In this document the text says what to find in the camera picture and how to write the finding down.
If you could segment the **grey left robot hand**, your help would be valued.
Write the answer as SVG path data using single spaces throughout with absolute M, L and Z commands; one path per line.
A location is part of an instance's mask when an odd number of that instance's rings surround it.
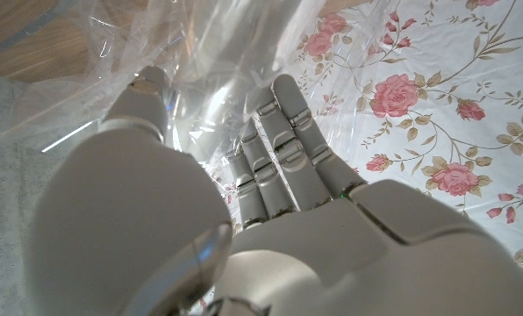
M 25 246 L 38 315 L 523 315 L 523 272 L 480 226 L 404 184 L 367 183 L 294 80 L 254 99 L 230 156 L 244 224 L 164 143 L 165 72 L 143 68 L 39 198 Z

